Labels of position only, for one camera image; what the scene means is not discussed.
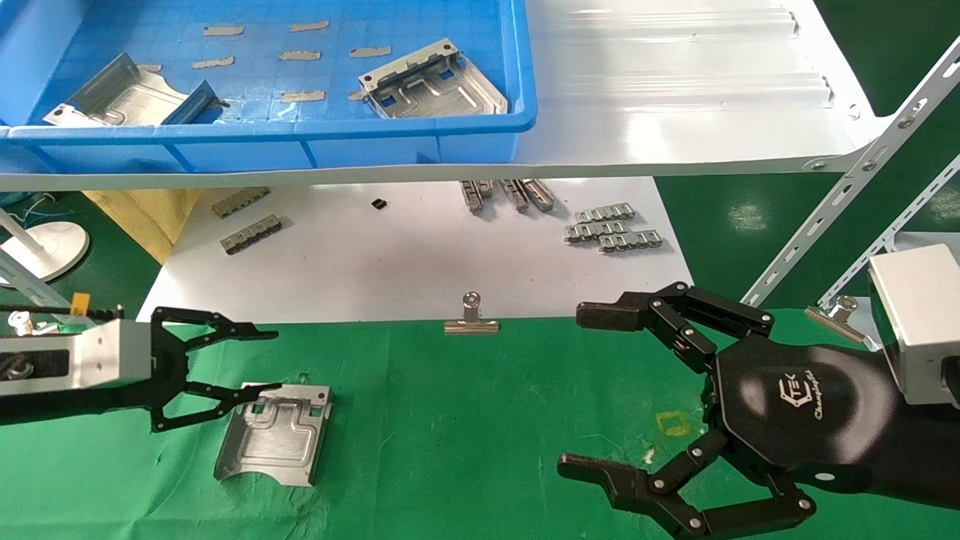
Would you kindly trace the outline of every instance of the white stand base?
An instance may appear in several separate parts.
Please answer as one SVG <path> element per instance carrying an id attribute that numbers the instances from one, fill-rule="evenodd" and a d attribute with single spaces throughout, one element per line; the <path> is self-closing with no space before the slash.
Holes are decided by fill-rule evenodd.
<path id="1" fill-rule="evenodd" d="M 73 268 L 90 247 L 89 234 L 76 223 L 43 223 L 28 229 L 27 234 L 43 246 L 42 252 L 30 253 L 17 238 L 4 242 L 3 250 L 45 282 Z M 0 285 L 10 286 L 10 283 L 0 278 Z"/>

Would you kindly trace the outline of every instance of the blue plastic tray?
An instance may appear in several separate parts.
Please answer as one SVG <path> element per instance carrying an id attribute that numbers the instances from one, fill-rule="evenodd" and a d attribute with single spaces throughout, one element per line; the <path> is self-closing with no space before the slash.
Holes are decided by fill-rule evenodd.
<path id="1" fill-rule="evenodd" d="M 290 25 L 329 21 L 322 30 Z M 245 27 L 205 37 L 207 26 Z M 500 89 L 507 114 L 381 119 L 357 77 L 449 37 Z M 392 54 L 353 59 L 358 47 Z M 282 51 L 321 51 L 281 61 Z M 230 107 L 195 124 L 64 129 L 42 117 L 120 53 L 161 64 L 175 90 L 207 79 Z M 193 62 L 233 56 L 233 65 Z M 523 0 L 0 0 L 0 172 L 228 172 L 508 162 L 537 117 Z M 324 90 L 319 102 L 281 103 Z"/>

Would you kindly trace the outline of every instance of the robotic hand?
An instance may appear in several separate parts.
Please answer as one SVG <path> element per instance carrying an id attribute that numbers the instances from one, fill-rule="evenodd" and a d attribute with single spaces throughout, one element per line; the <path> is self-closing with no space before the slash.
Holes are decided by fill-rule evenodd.
<path id="1" fill-rule="evenodd" d="M 150 323 L 124 320 L 122 312 L 95 310 L 90 316 L 111 320 L 77 334 L 0 339 L 0 426 L 145 408 L 152 431 L 167 431 L 222 418 L 237 405 L 256 401 L 260 392 L 281 386 L 231 389 L 187 380 L 191 351 L 226 339 L 273 339 L 275 331 L 234 323 L 219 313 L 172 307 L 158 307 Z M 163 328 L 168 321 L 207 325 L 213 332 L 182 341 Z M 219 403 L 167 418 L 163 407 L 180 393 Z"/>
<path id="2" fill-rule="evenodd" d="M 718 352 L 687 319 L 739 341 Z M 769 313 L 682 282 L 626 292 L 614 304 L 580 304 L 577 324 L 649 330 L 707 374 L 709 430 L 658 471 L 560 456 L 562 477 L 599 484 L 615 509 L 648 515 L 677 538 L 732 538 L 812 516 L 816 504 L 796 483 L 960 508 L 960 410 L 909 405 L 883 352 L 775 343 Z M 943 362 L 945 373 L 960 365 L 956 357 Z M 703 511 L 687 504 L 678 491 L 720 456 L 772 497 Z"/>

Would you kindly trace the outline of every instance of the green cloth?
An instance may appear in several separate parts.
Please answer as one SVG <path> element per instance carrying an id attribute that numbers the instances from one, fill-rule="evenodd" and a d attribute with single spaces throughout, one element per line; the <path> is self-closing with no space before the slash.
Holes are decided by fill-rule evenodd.
<path id="1" fill-rule="evenodd" d="M 797 310 L 775 313 L 778 341 L 843 343 Z M 0 538 L 667 538 L 555 465 L 573 452 L 656 468 L 703 430 L 702 377 L 649 333 L 570 319 L 504 321 L 498 336 L 445 336 L 440 322 L 276 329 L 274 341 L 197 354 L 191 377 L 329 384 L 336 405 L 315 488 L 215 480 L 226 421 L 150 434 L 135 410 L 8 426 Z M 960 512 L 805 490 L 819 511 L 777 538 L 960 530 Z M 705 508 L 766 491 L 718 461 L 683 493 Z"/>

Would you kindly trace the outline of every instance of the metal shelf bracket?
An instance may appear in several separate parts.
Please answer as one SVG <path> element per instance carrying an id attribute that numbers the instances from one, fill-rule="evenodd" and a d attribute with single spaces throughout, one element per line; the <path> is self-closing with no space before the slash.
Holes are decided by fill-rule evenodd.
<path id="1" fill-rule="evenodd" d="M 890 117 L 890 123 L 783 246 L 740 302 L 759 306 L 904 142 L 960 83 L 960 37 Z"/>

